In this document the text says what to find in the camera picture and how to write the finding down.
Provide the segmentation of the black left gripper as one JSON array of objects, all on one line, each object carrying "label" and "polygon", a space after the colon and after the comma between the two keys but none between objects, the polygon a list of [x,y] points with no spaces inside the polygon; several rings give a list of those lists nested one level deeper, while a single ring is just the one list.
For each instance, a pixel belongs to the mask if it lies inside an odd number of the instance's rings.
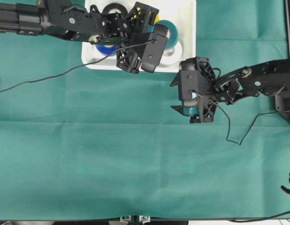
[{"label": "black left gripper", "polygon": [[116,66],[121,70],[137,74],[139,72],[142,53],[146,42],[150,41],[149,26],[153,25],[159,10],[141,2],[136,2],[134,7],[124,18],[128,27],[120,31],[124,41],[117,46]]}]

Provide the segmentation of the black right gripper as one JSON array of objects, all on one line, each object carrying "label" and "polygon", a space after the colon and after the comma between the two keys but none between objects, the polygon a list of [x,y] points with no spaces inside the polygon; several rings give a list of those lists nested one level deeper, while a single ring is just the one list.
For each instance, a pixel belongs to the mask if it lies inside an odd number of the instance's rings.
[{"label": "black right gripper", "polygon": [[[209,123],[214,121],[216,104],[224,102],[232,104],[236,98],[239,84],[237,81],[224,81],[221,69],[212,67],[209,63],[203,63],[204,77],[210,82],[211,94],[197,94],[195,107],[184,107],[183,105],[172,105],[171,108],[183,116],[190,117],[190,123]],[[181,73],[177,73],[170,87],[181,86]]]}]

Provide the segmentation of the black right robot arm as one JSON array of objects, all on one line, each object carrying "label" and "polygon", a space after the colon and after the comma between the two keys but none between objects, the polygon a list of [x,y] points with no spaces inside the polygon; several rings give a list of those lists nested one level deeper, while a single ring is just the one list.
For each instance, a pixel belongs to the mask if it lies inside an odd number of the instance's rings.
[{"label": "black right robot arm", "polygon": [[216,103],[233,105],[262,94],[275,97],[276,111],[290,124],[290,59],[245,66],[225,75],[214,71],[205,57],[181,61],[170,84],[178,87],[181,105],[171,108],[191,123],[213,122]]}]

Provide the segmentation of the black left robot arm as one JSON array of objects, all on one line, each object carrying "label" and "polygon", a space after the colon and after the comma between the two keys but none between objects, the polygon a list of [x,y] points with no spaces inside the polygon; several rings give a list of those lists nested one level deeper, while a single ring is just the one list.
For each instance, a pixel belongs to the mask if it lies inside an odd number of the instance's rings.
[{"label": "black left robot arm", "polygon": [[152,73],[159,65],[167,42],[167,28],[155,25],[158,9],[136,2],[128,13],[99,11],[69,0],[39,0],[35,5],[0,3],[0,32],[49,35],[55,38],[114,45],[116,65],[123,71]]}]

